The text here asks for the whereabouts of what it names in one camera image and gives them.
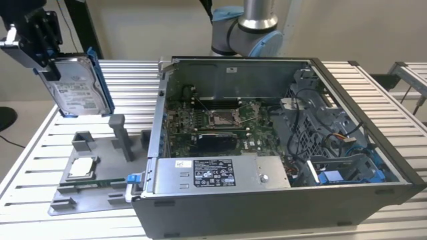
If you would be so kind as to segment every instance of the blue plastic clip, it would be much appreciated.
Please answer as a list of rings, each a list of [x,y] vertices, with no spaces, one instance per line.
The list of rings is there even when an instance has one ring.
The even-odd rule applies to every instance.
[[[127,184],[140,184],[142,183],[142,175],[140,174],[130,174],[127,176]]]

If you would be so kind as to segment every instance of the power supply label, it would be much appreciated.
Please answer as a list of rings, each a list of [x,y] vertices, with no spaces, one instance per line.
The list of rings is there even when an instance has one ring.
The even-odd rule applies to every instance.
[[[195,160],[194,185],[196,188],[236,186],[234,161],[231,159]]]

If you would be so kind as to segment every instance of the white sticker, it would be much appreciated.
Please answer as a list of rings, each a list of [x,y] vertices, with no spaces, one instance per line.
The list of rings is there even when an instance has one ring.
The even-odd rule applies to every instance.
[[[56,82],[56,90],[70,109],[96,109],[91,86],[86,82]]]
[[[227,71],[228,74],[234,74],[234,73],[238,72],[238,68],[236,67],[227,67],[226,71]]]
[[[176,168],[191,168],[192,167],[192,162],[191,160],[176,160],[175,161],[175,167]]]

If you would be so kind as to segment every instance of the white wall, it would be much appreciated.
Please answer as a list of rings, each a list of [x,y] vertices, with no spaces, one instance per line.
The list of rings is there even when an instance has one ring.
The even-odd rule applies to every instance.
[[[243,0],[214,0],[243,6]],[[111,59],[158,60],[160,56],[207,56],[212,27],[199,0],[88,0],[100,45]],[[289,0],[275,1],[283,26]]]
[[[55,0],[48,0],[44,7],[46,10],[52,10],[58,13],[58,19],[62,29],[62,37],[64,44],[62,50],[64,52],[75,52],[72,46],[71,35],[68,28],[64,23],[63,16]],[[72,26],[70,15],[64,11],[67,20]],[[7,30],[3,27],[3,21],[0,18],[0,38],[7,36]],[[75,42],[78,48],[80,48],[79,38],[75,34]],[[51,100],[52,97],[50,92],[40,80],[34,74],[32,69],[24,68],[11,57],[0,50],[0,101],[36,101],[36,100]]]
[[[427,62],[426,0],[303,0],[289,56],[355,60],[371,73]]]

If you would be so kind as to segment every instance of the aluminum extrusion table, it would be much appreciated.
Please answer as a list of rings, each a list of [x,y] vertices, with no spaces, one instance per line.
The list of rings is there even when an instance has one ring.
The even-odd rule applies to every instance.
[[[427,63],[398,61],[389,74],[397,74],[403,81],[427,97]]]
[[[349,62],[325,62],[330,72],[427,181],[427,129],[377,81]],[[126,114],[130,134],[152,126],[159,68],[155,61],[102,60],[116,105]],[[142,240],[146,233],[132,209],[50,216],[56,185],[72,151],[76,131],[114,136],[108,117],[62,118],[50,112],[30,144],[0,184],[0,239]],[[402,205],[385,207],[359,226],[301,229],[207,239],[386,240],[427,239],[427,191]]]

